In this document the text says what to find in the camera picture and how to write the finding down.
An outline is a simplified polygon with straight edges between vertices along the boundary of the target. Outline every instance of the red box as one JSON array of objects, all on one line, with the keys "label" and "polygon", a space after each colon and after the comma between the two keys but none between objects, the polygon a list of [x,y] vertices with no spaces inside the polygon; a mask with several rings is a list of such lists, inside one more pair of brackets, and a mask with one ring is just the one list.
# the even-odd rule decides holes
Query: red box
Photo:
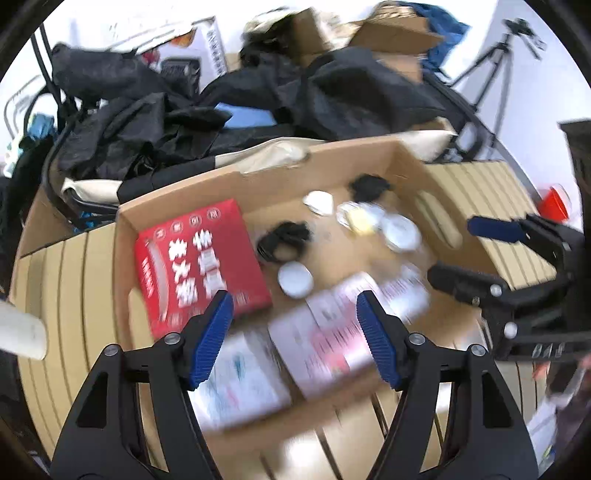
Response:
[{"label": "red box", "polygon": [[144,230],[135,243],[135,259],[156,340],[181,331],[218,290],[232,294],[235,316],[271,305],[234,200]]}]

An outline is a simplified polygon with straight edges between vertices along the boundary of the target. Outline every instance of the blue fabric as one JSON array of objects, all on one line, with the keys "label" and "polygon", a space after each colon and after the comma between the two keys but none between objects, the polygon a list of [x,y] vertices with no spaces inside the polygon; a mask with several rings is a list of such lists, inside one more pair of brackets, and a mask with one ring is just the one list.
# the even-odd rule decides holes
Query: blue fabric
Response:
[{"label": "blue fabric", "polygon": [[222,102],[218,103],[215,109],[232,114],[232,118],[224,124],[224,128],[273,127],[277,124],[269,110],[228,105]]},{"label": "blue fabric", "polygon": [[427,51],[427,58],[422,62],[423,68],[432,72],[439,72],[439,67],[443,63],[443,60],[445,60],[445,57],[447,57],[447,54],[462,41],[470,26],[458,22],[446,10],[435,5],[408,2],[399,2],[399,4],[405,7],[411,7],[417,15],[428,19],[431,31],[444,37],[444,40],[439,45]]}]

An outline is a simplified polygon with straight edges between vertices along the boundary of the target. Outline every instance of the white wall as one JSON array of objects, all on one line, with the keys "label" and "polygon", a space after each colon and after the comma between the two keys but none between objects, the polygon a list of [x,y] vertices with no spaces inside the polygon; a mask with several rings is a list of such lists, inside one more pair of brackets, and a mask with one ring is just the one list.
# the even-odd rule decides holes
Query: white wall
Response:
[{"label": "white wall", "polygon": [[[342,21],[353,21],[365,18],[376,3],[376,0],[317,0],[313,3],[292,0],[288,5],[295,8],[314,6],[339,14]],[[458,20],[473,27],[444,66],[449,75],[457,75],[473,60],[485,39],[496,0],[431,0],[426,3],[446,8]],[[225,49],[231,52],[240,50],[242,29],[248,20],[282,5],[285,4],[280,0],[220,0],[208,2],[208,5],[195,0],[65,0],[45,25],[51,45],[64,41],[72,46],[104,48],[148,28],[215,15]],[[33,50],[27,43],[0,83],[0,106],[3,108],[7,99],[38,73]],[[50,98],[45,98],[39,102],[37,110],[55,114],[56,107]],[[0,123],[0,155],[9,140],[7,130]]]},{"label": "white wall", "polygon": [[[566,139],[558,123],[591,117],[591,88],[562,43],[523,1],[499,0],[482,46],[488,48],[506,31],[503,19],[526,19],[547,44],[537,61],[520,39],[514,41],[514,68],[501,143],[515,157],[538,190],[560,183],[573,201],[575,225],[580,224],[580,196]],[[474,100],[490,67],[476,72],[461,88]],[[492,128],[501,92],[498,79],[480,116]]]}]

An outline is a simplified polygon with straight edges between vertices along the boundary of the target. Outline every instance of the white round container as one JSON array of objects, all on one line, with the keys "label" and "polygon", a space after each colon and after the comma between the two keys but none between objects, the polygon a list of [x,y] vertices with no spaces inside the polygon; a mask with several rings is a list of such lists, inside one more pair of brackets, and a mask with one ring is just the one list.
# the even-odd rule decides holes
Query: white round container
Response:
[{"label": "white round container", "polygon": [[292,299],[303,299],[314,288],[314,278],[310,270],[299,262],[282,265],[277,280],[285,295]]},{"label": "white round container", "polygon": [[411,252],[421,246],[421,232],[402,215],[386,215],[381,223],[382,235],[390,250]]}]

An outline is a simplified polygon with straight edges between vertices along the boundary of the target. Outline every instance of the cardboard box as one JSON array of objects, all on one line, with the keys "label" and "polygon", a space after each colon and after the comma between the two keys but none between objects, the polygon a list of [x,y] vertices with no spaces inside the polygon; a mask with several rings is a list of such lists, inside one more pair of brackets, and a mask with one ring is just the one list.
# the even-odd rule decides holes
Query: cardboard box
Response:
[{"label": "cardboard box", "polygon": [[[427,21],[421,17],[364,20],[356,23],[359,29],[349,41],[349,46],[369,48],[377,60],[414,82],[421,82],[423,79],[419,55],[443,39],[440,35],[428,32]],[[295,14],[293,35],[303,66],[309,65],[318,55],[329,50],[316,28],[310,8]]]},{"label": "cardboard box", "polygon": [[[389,250],[379,235],[356,236],[334,216],[317,217],[303,205],[311,190],[330,192],[336,204],[350,200],[347,185],[362,173],[385,177],[395,194],[387,198],[391,209],[409,216],[420,228],[423,239],[436,258],[450,264],[493,274],[496,269],[480,241],[468,234],[465,218],[426,168],[394,136],[360,138],[332,142],[310,148],[310,156],[296,166],[284,166],[242,174],[227,166],[180,181],[120,207],[115,234],[113,294],[118,323],[128,322],[128,295],[139,287],[134,261],[134,243],[138,233],[171,218],[216,202],[234,198],[251,232],[263,232],[282,220],[306,221],[314,232],[301,261],[314,276],[314,293],[338,285],[351,275],[366,271],[381,281],[396,275],[401,264],[409,261]],[[461,245],[451,247],[431,227],[421,213],[418,194],[429,192],[442,205],[456,225]],[[277,265],[266,265],[263,274],[271,291],[273,307],[245,319],[233,328],[268,324],[273,318],[302,305],[285,296],[277,283]],[[429,311],[413,321],[413,329],[424,332],[440,345],[472,328],[477,309],[459,304],[449,296],[430,292]],[[293,405],[263,419],[222,432],[208,432],[207,445],[214,455],[235,455],[261,450],[286,438],[317,427],[336,408],[345,408],[367,398],[383,387],[374,365],[345,378],[323,395],[304,400],[292,395]]]}]

